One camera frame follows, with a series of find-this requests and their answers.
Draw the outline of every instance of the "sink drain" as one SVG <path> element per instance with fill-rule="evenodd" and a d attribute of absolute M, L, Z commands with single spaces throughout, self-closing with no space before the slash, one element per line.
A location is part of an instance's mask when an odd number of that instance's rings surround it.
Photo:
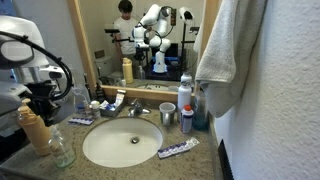
<path fill-rule="evenodd" d="M 140 139 L 138 137 L 134 137 L 131 139 L 132 144 L 137 144 L 139 141 L 140 141 Z"/>

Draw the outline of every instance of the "toothbrush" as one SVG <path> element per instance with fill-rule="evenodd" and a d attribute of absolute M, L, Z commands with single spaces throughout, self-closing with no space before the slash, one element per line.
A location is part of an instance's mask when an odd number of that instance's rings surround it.
<path fill-rule="evenodd" d="M 90 87 L 89 87 L 89 84 L 88 84 L 88 81 L 87 81 L 87 73 L 84 73 L 83 76 L 84 76 L 85 87 L 86 87 L 86 89 L 88 91 L 88 94 L 89 94 L 89 102 L 91 102 L 92 95 L 91 95 Z"/>

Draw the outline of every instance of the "hanging towel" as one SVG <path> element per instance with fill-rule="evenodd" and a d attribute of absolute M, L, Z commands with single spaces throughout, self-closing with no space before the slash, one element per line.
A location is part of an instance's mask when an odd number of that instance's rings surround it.
<path fill-rule="evenodd" d="M 208 110 L 224 115 L 240 98 L 267 0 L 223 0 L 195 80 Z"/>

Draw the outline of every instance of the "tray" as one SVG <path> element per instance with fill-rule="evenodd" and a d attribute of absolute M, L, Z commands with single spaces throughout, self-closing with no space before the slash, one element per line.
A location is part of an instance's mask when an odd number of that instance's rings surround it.
<path fill-rule="evenodd" d="M 100 109 L 100 114 L 101 116 L 115 117 L 119 114 L 119 112 L 123 109 L 124 106 L 125 102 L 122 101 L 122 103 L 114 111 Z"/>

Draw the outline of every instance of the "pump bottle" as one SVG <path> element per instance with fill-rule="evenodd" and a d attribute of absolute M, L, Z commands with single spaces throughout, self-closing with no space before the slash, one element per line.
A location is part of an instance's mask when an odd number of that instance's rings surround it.
<path fill-rule="evenodd" d="M 18 108 L 18 112 L 18 123 L 27 134 L 36 154 L 40 156 L 50 154 L 48 146 L 50 131 L 49 128 L 44 125 L 42 118 L 36 116 L 26 105 L 26 102 L 22 103 L 22 106 Z"/>

